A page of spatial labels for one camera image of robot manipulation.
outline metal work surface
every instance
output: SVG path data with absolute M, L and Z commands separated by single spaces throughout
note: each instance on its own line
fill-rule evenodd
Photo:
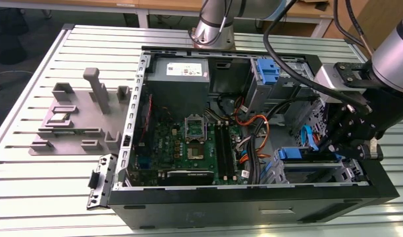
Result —
M 264 51 L 260 35 L 235 35 L 238 50 Z M 278 52 L 316 54 L 323 63 L 359 62 L 336 39 L 276 36 Z M 112 210 L 87 211 L 88 178 L 100 156 L 31 156 L 57 82 L 89 90 L 87 67 L 100 69 L 108 89 L 133 86 L 141 45 L 191 47 L 185 31 L 76 26 L 63 30 L 0 128 L 0 236 L 403 236 L 403 122 L 380 139 L 388 176 L 400 197 L 324 224 L 131 230 Z

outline table leg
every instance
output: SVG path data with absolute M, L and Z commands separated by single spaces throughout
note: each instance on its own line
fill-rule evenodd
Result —
M 323 37 L 331 22 L 332 22 L 332 19 L 322 19 L 320 20 L 319 24 L 315 26 L 315 29 L 312 31 L 312 34 L 311 34 L 312 38 L 322 38 Z
M 136 9 L 140 28 L 149 27 L 149 11 L 147 9 Z

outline green circuit board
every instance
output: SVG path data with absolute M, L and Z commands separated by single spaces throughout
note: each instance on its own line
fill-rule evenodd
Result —
M 200 134 L 200 125 L 188 125 L 189 134 Z M 230 126 L 230 139 L 234 140 L 240 135 L 240 128 Z M 205 141 L 185 143 L 185 125 L 180 123 L 161 122 L 156 124 L 153 135 L 153 151 L 151 157 L 137 157 L 141 186 L 157 186 L 159 170 L 207 170 L 215 173 L 213 185 L 240 184 L 240 180 L 223 180 L 218 175 L 215 125 L 205 126 Z

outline power supply label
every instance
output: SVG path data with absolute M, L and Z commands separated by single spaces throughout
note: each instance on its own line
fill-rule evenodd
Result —
M 167 76 L 203 76 L 201 63 L 168 63 Z

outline ram slot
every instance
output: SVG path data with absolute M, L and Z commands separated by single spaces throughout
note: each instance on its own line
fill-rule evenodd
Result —
M 232 179 L 235 175 L 234 170 L 234 158 L 232 158 L 232 146 L 231 146 L 231 136 L 228 126 L 222 126 L 222 145 L 223 145 L 223 153 L 226 158 L 227 165 L 227 176 Z
M 223 150 L 222 125 L 215 125 L 215 144 L 216 144 L 216 160 L 219 178 L 227 176 L 227 163 Z

